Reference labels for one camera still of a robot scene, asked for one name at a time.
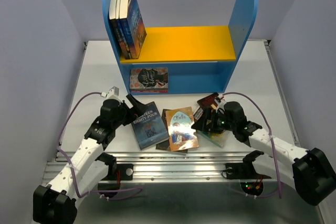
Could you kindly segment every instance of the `book spine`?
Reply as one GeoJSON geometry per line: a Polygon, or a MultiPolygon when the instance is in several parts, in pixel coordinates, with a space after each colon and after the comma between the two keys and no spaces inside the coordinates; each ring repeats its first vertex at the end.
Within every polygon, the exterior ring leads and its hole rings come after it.
{"type": "Polygon", "coordinates": [[[121,19],[121,25],[122,25],[122,28],[124,30],[124,34],[125,34],[127,44],[130,48],[132,59],[138,59],[139,55],[136,53],[134,40],[133,40],[133,37],[132,37],[130,25],[128,24],[128,20],[126,18],[121,19]]]}
{"type": "Polygon", "coordinates": [[[131,93],[168,93],[168,90],[162,90],[162,91],[143,91],[143,90],[132,90],[131,93]]]}
{"type": "Polygon", "coordinates": [[[119,19],[117,19],[117,24],[118,24],[118,29],[120,31],[121,38],[124,42],[125,49],[126,49],[126,54],[124,54],[125,59],[126,60],[132,59],[131,51],[130,51],[130,48],[129,48],[128,43],[126,41],[125,34],[124,34],[124,31],[122,29],[122,25],[121,25],[121,22],[120,22],[119,19]]]}
{"type": "Polygon", "coordinates": [[[124,40],[122,39],[122,36],[120,34],[120,29],[119,29],[119,26],[118,26],[118,22],[117,22],[116,19],[112,19],[111,23],[112,23],[114,34],[117,37],[119,46],[121,48],[122,54],[125,56],[125,59],[129,59],[124,40]]]}

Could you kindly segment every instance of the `blue bookshelf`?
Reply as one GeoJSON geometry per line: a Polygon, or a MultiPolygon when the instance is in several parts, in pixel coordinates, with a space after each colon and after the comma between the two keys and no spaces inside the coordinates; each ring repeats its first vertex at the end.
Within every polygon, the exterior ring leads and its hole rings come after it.
{"type": "MultiPolygon", "coordinates": [[[[125,60],[118,41],[114,37],[112,27],[109,22],[109,8],[110,0],[102,0],[102,13],[105,28],[111,42],[111,46],[118,63],[125,87],[130,93],[130,72],[132,68],[155,68],[155,67],[168,67],[169,73],[169,91],[164,94],[191,94],[191,93],[212,93],[212,92],[224,92],[232,73],[237,65],[241,52],[246,44],[246,41],[253,28],[257,9],[258,0],[236,0],[233,8],[231,18],[228,24],[228,29],[223,27],[208,27],[210,31],[214,31],[216,39],[218,36],[223,39],[223,44],[219,40],[221,49],[224,52],[223,57],[218,55],[205,54],[206,48],[201,48],[206,45],[200,45],[197,43],[196,47],[199,47],[199,51],[203,52],[202,55],[197,55],[193,58],[192,55],[186,55],[187,62],[177,61],[173,57],[166,57],[162,62],[155,57],[155,52],[151,51],[151,47],[145,44],[141,51],[139,60],[125,60]]],[[[151,36],[158,34],[157,31],[166,32],[171,31],[172,28],[157,29],[147,28],[148,34],[150,31],[155,30],[155,33],[151,36]]],[[[193,27],[192,31],[198,29],[207,29],[206,27],[193,27]]],[[[153,93],[133,93],[133,94],[153,94],[153,93]]]]}

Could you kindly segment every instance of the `book cover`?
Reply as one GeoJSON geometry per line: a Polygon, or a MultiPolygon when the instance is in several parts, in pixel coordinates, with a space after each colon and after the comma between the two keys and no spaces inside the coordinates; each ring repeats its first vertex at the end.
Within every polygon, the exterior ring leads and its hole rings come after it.
{"type": "Polygon", "coordinates": [[[202,107],[202,109],[209,107],[212,109],[217,108],[217,103],[215,102],[216,97],[218,97],[218,93],[213,93],[211,95],[208,95],[207,97],[204,97],[197,101],[197,104],[202,107]]]}
{"type": "Polygon", "coordinates": [[[198,147],[196,131],[191,128],[194,123],[191,107],[166,111],[171,151],[180,151],[198,147]]]}
{"type": "MultiPolygon", "coordinates": [[[[167,118],[166,118],[166,109],[163,109],[162,111],[162,121],[164,123],[164,126],[166,127],[166,129],[168,130],[168,126],[167,126],[167,118]]],[[[157,150],[164,150],[164,151],[170,151],[170,143],[169,143],[169,140],[166,140],[166,141],[163,141],[162,143],[160,144],[157,144],[156,145],[156,149],[157,150]]],[[[185,150],[181,150],[181,151],[177,151],[177,152],[182,152],[182,153],[187,153],[188,150],[185,149],[185,150]]]]}
{"type": "Polygon", "coordinates": [[[137,0],[121,0],[120,20],[125,33],[132,59],[138,59],[144,40],[146,30],[142,20],[137,0]]]}
{"type": "Polygon", "coordinates": [[[147,104],[146,112],[132,122],[140,150],[161,143],[169,138],[168,131],[157,110],[155,102],[147,104]]]}
{"type": "Polygon", "coordinates": [[[131,92],[168,92],[168,68],[134,68],[130,76],[131,92]]]}

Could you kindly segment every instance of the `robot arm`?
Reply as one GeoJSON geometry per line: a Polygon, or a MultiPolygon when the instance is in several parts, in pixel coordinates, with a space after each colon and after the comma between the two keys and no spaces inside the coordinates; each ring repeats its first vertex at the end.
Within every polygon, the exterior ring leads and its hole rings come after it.
{"type": "MultiPolygon", "coordinates": [[[[276,178],[269,133],[248,121],[238,102],[219,100],[217,110],[206,109],[192,128],[213,133],[229,130],[238,141],[258,150],[248,154],[243,163],[225,164],[228,179],[248,179],[257,174],[276,178]]],[[[281,181],[304,201],[316,206],[336,189],[336,174],[321,150],[309,151],[274,136],[273,140],[281,181]]]]}
{"type": "Polygon", "coordinates": [[[71,224],[77,209],[94,186],[117,169],[116,158],[104,152],[120,125],[128,125],[146,111],[146,105],[132,95],[129,108],[118,97],[118,88],[111,89],[100,109],[100,115],[86,132],[71,164],[46,187],[38,186],[33,195],[33,220],[38,223],[71,224]]]}

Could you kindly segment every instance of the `metal frame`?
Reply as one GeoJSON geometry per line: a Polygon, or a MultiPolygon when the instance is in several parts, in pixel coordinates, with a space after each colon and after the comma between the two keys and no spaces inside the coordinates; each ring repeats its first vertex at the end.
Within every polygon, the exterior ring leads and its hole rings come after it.
{"type": "MultiPolygon", "coordinates": [[[[266,52],[271,64],[280,97],[285,109],[286,117],[290,126],[293,139],[296,146],[300,146],[297,132],[287,105],[286,97],[283,93],[274,61],[271,56],[269,44],[263,40],[266,52]]],[[[172,154],[169,152],[153,153],[109,153],[113,154],[118,163],[134,164],[134,173],[132,181],[123,181],[123,183],[216,183],[216,182],[233,182],[225,179],[221,172],[224,170],[224,163],[241,162],[248,152],[216,152],[216,153],[188,153],[172,154]]],[[[43,176],[42,185],[46,185],[62,170],[65,165],[65,158],[58,157],[53,162],[48,162],[43,176]]],[[[326,201],[319,206],[319,215],[321,223],[333,223],[330,209],[326,201]]]]}

